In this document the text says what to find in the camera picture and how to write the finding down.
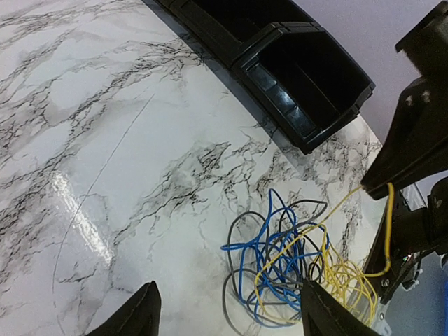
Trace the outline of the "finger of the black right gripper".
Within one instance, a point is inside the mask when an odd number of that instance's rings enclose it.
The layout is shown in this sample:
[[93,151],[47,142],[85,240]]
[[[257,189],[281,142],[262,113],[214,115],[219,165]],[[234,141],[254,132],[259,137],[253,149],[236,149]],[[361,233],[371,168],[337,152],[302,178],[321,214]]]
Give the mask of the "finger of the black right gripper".
[[447,170],[447,79],[418,78],[398,99],[388,136],[360,184],[374,200]]

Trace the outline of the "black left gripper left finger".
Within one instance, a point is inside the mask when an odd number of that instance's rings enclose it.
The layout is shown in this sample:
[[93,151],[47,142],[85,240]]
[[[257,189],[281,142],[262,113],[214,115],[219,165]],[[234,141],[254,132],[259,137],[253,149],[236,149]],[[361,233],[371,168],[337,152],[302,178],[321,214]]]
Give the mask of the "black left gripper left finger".
[[145,283],[88,336],[158,336],[162,301],[155,281]]

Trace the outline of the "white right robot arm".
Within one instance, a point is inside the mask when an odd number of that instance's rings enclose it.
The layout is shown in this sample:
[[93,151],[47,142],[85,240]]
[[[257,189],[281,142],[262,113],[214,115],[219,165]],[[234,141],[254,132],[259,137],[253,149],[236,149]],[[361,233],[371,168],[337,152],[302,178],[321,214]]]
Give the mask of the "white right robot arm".
[[380,302],[433,252],[447,253],[447,179],[427,206],[412,210],[402,191],[447,170],[447,2],[441,1],[395,46],[421,74],[400,94],[388,136],[361,185],[374,200],[388,198],[365,271]]

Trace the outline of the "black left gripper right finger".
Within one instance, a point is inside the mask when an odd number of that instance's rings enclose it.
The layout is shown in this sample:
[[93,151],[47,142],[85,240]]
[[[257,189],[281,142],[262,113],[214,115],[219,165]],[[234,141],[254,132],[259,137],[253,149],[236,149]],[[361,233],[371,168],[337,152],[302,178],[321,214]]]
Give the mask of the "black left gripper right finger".
[[304,336],[378,336],[316,281],[304,280],[301,308]]

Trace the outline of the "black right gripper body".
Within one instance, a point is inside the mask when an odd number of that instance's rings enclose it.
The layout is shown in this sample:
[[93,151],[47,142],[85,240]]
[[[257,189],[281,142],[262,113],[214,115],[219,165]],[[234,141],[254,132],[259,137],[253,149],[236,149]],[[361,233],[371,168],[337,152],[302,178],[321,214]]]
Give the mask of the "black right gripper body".
[[427,79],[447,81],[447,1],[441,1],[395,45]]

